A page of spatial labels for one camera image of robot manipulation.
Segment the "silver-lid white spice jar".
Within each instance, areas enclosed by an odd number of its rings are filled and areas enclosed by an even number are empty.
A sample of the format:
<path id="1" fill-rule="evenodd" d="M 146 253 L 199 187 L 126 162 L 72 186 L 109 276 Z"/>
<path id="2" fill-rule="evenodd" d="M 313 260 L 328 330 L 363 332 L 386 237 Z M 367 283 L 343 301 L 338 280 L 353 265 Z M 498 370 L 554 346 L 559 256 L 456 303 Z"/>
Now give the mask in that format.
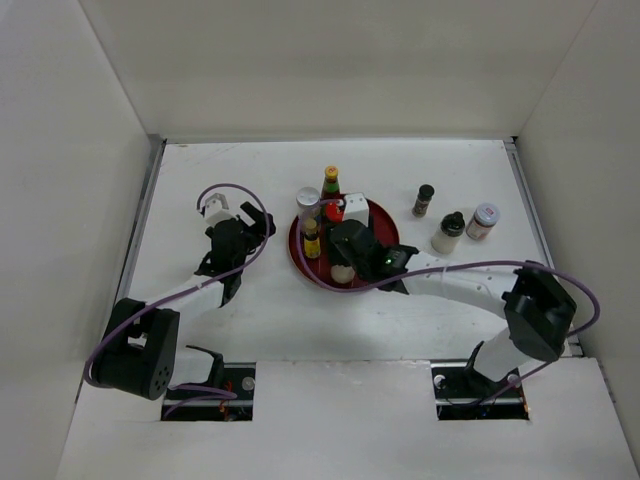
<path id="1" fill-rule="evenodd" d="M 296 193 L 298 206 L 298 218 L 306 220 L 313 218 L 318 221 L 321 218 L 320 193 L 317 189 L 307 186 Z"/>

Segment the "small yellow-label brown bottle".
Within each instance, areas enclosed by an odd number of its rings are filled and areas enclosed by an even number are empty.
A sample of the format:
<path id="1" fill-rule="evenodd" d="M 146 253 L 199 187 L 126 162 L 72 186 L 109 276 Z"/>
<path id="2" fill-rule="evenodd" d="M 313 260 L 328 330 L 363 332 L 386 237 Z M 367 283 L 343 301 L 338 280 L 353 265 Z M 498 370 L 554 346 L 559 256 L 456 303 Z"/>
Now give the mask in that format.
<path id="1" fill-rule="evenodd" d="M 302 224 L 303 253 L 308 259 L 317 259 L 321 255 L 320 225 L 315 218 L 307 218 Z"/>

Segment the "grey-cap white shaker bottle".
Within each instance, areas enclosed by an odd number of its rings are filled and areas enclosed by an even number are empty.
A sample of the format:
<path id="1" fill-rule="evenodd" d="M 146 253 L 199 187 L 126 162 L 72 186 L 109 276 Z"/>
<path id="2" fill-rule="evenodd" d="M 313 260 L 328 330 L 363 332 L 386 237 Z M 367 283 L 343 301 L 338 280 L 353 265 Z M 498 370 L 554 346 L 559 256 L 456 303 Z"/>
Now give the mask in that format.
<path id="1" fill-rule="evenodd" d="M 331 279 L 341 285 L 351 283 L 355 277 L 355 271 L 350 266 L 333 265 L 330 269 Z"/>

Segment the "green red sauce bottle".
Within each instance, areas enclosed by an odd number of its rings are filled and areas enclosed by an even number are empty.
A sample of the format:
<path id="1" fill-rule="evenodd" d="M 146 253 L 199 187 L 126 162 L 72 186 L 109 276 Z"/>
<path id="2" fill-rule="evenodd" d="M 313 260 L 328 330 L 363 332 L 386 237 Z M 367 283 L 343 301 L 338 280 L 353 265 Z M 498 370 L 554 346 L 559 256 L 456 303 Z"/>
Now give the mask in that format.
<path id="1" fill-rule="evenodd" d="M 339 169 L 336 166 L 330 165 L 325 168 L 323 187 L 320 196 L 322 201 L 341 198 L 338 175 Z"/>

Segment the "red-lid dark sauce jar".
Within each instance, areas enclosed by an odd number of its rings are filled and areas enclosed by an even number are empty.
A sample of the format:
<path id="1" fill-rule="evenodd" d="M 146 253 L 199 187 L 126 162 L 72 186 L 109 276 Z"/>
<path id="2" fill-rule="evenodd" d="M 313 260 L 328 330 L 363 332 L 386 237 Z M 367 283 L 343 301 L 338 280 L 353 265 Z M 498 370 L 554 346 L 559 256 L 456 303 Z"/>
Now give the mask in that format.
<path id="1" fill-rule="evenodd" d="M 334 228 L 343 222 L 344 218 L 344 202 L 335 200 L 324 206 L 325 226 L 328 229 Z"/>

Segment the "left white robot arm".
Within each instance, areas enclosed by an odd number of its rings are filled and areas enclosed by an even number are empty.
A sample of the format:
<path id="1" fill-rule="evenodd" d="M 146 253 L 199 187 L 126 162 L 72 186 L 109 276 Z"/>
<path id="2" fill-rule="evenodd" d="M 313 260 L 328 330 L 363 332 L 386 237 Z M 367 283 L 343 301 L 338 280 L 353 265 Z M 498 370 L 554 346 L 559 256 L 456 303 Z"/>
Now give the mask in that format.
<path id="1" fill-rule="evenodd" d="M 246 222 L 221 200 L 202 210 L 211 246 L 183 285 L 153 300 L 123 298 L 114 305 L 101 342 L 86 361 L 84 380 L 156 400 L 171 387 L 179 328 L 183 322 L 226 306 L 236 295 L 244 270 L 276 232 L 261 201 L 240 206 Z"/>

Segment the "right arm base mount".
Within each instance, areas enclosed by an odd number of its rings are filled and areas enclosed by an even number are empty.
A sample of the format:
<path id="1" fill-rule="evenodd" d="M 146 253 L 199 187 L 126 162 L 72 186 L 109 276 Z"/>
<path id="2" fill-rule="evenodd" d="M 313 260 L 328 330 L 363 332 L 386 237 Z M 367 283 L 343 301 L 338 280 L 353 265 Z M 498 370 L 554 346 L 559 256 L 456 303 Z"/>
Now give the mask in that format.
<path id="1" fill-rule="evenodd" d="M 529 410 L 518 378 L 512 370 L 498 382 L 472 371 L 464 362 L 431 364 L 436 415 L 441 421 L 529 420 Z"/>

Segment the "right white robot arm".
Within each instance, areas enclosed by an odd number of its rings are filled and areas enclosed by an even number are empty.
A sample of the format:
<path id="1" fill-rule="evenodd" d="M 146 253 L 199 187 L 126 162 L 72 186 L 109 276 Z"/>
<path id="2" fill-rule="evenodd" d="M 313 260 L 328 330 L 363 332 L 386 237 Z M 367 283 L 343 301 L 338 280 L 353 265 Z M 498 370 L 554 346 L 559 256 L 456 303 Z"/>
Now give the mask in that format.
<path id="1" fill-rule="evenodd" d="M 457 268 L 415 247 L 384 246 L 356 220 L 333 227 L 329 242 L 356 275 L 376 289 L 429 295 L 477 307 L 505 321 L 505 328 L 480 342 L 449 386 L 487 398 L 508 376 L 532 361 L 550 364 L 564 352 L 576 303 L 553 274 L 537 263 L 479 264 Z"/>

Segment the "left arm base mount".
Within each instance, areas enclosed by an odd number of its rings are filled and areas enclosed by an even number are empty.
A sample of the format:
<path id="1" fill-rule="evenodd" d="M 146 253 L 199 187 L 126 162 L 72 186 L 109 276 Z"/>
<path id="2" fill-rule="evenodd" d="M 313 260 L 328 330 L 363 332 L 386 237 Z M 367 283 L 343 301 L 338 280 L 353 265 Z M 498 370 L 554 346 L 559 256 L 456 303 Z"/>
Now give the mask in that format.
<path id="1" fill-rule="evenodd" d="M 188 345 L 176 356 L 160 419 L 165 422 L 250 421 L 256 373 L 252 362 L 228 362 L 219 352 Z"/>

